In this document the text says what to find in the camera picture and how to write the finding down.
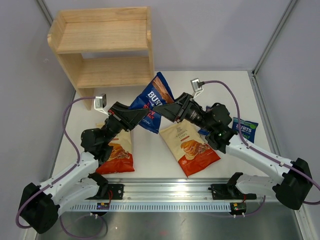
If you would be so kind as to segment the blue Burts chilli bag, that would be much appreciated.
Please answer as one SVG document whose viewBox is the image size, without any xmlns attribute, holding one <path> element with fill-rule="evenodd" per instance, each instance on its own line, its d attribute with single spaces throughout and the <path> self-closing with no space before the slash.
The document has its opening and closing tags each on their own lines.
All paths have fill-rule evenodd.
<svg viewBox="0 0 320 240">
<path fill-rule="evenodd" d="M 161 72 L 157 72 L 147 87 L 134 99 L 129 109 L 149 109 L 139 125 L 155 134 L 159 133 L 161 125 L 161 115 L 153 111 L 156 106 L 171 104 L 174 102 L 174 96 L 165 77 Z"/>
</svg>

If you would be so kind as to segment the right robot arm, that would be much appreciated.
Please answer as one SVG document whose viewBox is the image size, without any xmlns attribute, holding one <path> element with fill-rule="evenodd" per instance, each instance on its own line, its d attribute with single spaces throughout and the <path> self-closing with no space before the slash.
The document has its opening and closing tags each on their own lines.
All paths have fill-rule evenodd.
<svg viewBox="0 0 320 240">
<path fill-rule="evenodd" d="M 237 157 L 266 174 L 262 177 L 235 173 L 226 189 L 230 197 L 266 195 L 292 210 L 301 208 L 313 186 L 308 163 L 301 158 L 283 158 L 244 139 L 229 127 L 232 118 L 225 105 L 215 103 L 204 111 L 190 94 L 183 93 L 175 102 L 155 106 L 153 110 L 171 122 L 186 120 L 207 130 L 205 139 L 213 150 Z"/>
</svg>

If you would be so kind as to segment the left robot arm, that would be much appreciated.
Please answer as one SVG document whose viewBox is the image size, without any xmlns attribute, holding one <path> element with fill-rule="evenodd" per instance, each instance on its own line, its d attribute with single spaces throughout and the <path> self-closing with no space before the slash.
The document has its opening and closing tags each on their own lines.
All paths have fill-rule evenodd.
<svg viewBox="0 0 320 240">
<path fill-rule="evenodd" d="M 147 108 L 131 109 L 114 103 L 101 128 L 86 129 L 81 133 L 84 151 L 76 152 L 75 163 L 39 184 L 29 183 L 24 187 L 15 224 L 21 229 L 33 228 L 43 234 L 78 202 L 111 197 L 108 180 L 96 170 L 111 155 L 110 142 L 121 131 L 133 130 L 148 113 Z"/>
</svg>

